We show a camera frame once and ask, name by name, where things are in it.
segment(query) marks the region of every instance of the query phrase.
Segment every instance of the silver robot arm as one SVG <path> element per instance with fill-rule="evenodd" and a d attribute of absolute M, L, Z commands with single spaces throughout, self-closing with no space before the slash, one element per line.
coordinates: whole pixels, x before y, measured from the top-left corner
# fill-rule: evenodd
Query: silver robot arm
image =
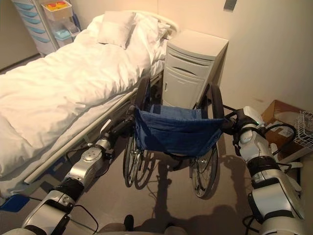
<path fill-rule="evenodd" d="M 307 234 L 299 197 L 262 134 L 264 123 L 260 114 L 244 107 L 226 118 L 233 123 L 228 134 L 234 136 L 236 152 L 246 162 L 252 177 L 254 190 L 248 201 L 254 217 L 262 224 L 259 234 Z"/>
<path fill-rule="evenodd" d="M 134 116 L 128 115 L 124 121 L 105 132 L 109 122 L 110 120 L 101 129 L 96 144 L 82 154 L 61 184 L 50 191 L 28 215 L 22 228 L 11 230 L 5 233 L 6 235 L 59 235 L 64 232 L 75 203 L 95 178 L 96 172 L 102 168 L 104 161 L 109 159 L 106 156 L 107 150 L 115 145 L 122 133 L 129 131 L 133 126 Z"/>

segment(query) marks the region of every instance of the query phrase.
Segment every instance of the blue fabric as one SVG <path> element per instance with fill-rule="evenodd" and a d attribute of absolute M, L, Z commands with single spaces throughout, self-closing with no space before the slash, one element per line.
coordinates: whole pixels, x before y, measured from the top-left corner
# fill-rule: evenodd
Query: blue fabric
<path fill-rule="evenodd" d="M 1 207 L 1 211 L 19 212 L 29 201 L 29 198 L 16 194 L 11 196 Z"/>
<path fill-rule="evenodd" d="M 152 105 L 135 110 L 135 137 L 139 149 L 199 157 L 222 132 L 223 119 L 203 119 L 202 110 Z"/>

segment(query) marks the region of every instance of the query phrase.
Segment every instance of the wire basket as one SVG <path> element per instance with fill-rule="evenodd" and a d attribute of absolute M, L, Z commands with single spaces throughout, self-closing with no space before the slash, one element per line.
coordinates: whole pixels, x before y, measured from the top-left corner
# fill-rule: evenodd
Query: wire basket
<path fill-rule="evenodd" d="M 309 149 L 313 149 L 313 113 L 303 111 L 295 122 L 297 137 L 295 142 Z"/>

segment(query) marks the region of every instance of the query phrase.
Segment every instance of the bed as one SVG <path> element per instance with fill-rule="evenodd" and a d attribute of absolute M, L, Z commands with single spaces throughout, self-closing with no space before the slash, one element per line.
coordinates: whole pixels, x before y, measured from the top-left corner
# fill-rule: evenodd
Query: bed
<path fill-rule="evenodd" d="M 116 116 L 135 95 L 141 77 L 150 76 L 152 83 L 161 78 L 167 39 L 179 27 L 153 13 L 132 12 L 126 49 L 97 42 L 104 14 L 72 44 L 0 75 L 2 202 L 23 192 L 94 128 Z M 158 33 L 160 24 L 167 24 L 166 33 L 151 40 L 153 28 L 145 24 L 155 26 L 155 20 Z"/>

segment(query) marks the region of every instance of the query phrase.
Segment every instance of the wall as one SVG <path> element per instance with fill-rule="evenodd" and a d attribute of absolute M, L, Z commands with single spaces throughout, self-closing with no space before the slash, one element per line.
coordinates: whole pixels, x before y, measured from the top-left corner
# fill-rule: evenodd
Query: wall
<path fill-rule="evenodd" d="M 274 99 L 313 111 L 312 0 L 72 0 L 86 27 L 106 10 L 157 12 L 182 28 L 229 39 L 220 85 L 230 107 L 262 112 Z"/>
<path fill-rule="evenodd" d="M 37 53 L 11 0 L 0 0 L 0 69 Z"/>

